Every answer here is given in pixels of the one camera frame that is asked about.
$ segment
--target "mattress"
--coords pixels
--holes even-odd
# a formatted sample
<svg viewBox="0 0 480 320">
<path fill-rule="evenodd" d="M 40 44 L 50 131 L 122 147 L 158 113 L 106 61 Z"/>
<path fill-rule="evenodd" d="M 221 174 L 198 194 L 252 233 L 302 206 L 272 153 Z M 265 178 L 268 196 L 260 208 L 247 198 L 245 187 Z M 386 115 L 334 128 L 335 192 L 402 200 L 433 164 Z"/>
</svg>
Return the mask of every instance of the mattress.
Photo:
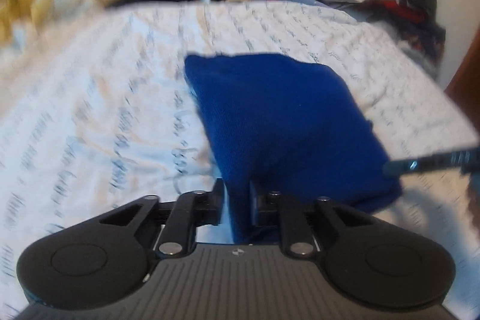
<svg viewBox="0 0 480 320">
<path fill-rule="evenodd" d="M 33 241 L 146 194 L 163 201 L 219 175 L 183 76 L 188 53 L 279 52 L 342 77 L 392 158 L 478 143 L 472 126 L 388 35 L 347 14 L 287 2 L 150 4 L 49 27 L 0 57 L 0 318 L 25 305 L 15 274 Z M 468 178 L 405 177 L 378 217 L 441 243 L 457 277 L 445 306 L 480 314 L 480 242 Z M 228 215 L 198 240 L 231 241 Z"/>
</svg>

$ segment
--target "folded blue fabric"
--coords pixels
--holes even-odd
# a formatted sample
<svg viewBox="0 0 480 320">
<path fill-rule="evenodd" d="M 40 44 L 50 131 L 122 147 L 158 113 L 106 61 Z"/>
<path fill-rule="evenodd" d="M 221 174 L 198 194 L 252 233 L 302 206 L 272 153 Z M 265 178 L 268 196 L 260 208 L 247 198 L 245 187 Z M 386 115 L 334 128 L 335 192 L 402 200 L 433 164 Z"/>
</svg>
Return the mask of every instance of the folded blue fabric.
<svg viewBox="0 0 480 320">
<path fill-rule="evenodd" d="M 388 157 L 329 67 L 275 54 L 190 55 L 185 75 L 229 192 L 232 234 L 250 239 L 249 182 L 302 202 L 327 196 L 372 212 L 401 193 Z"/>
</svg>

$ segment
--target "gray ridged panel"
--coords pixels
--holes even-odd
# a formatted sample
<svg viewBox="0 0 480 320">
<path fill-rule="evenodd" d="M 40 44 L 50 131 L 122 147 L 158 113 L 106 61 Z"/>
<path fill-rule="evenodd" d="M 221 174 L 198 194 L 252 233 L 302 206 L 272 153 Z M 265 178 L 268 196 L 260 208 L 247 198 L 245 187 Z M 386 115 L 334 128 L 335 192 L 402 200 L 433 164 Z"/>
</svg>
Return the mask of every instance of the gray ridged panel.
<svg viewBox="0 0 480 320">
<path fill-rule="evenodd" d="M 311 262 L 277 246 L 198 244 L 189 257 L 163 260 L 122 301 L 69 312 L 30 305 L 18 320 L 452 320 L 443 307 L 410 313 L 364 308 L 335 292 Z"/>
</svg>

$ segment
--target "silver screw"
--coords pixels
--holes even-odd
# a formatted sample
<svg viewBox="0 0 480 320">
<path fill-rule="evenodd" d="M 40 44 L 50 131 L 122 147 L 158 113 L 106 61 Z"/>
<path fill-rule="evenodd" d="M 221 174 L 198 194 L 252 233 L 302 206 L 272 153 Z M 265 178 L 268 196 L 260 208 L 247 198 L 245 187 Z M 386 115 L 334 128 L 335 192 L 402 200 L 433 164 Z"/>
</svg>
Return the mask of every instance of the silver screw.
<svg viewBox="0 0 480 320">
<path fill-rule="evenodd" d="M 179 252 L 181 252 L 181 250 L 183 250 L 183 247 L 178 243 L 166 242 L 160 244 L 158 250 L 165 255 L 177 255 Z"/>
<path fill-rule="evenodd" d="M 290 246 L 290 251 L 296 255 L 310 255 L 314 251 L 314 246 L 308 243 L 294 243 Z"/>
</svg>

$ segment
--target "wooden door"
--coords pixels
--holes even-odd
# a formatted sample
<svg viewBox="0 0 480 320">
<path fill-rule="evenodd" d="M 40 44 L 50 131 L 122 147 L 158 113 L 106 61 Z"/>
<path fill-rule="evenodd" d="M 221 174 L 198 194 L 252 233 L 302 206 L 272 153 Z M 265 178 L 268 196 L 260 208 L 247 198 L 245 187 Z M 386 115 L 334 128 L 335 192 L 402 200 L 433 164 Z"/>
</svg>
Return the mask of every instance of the wooden door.
<svg viewBox="0 0 480 320">
<path fill-rule="evenodd" d="M 480 132 L 480 29 L 445 92 Z"/>
</svg>

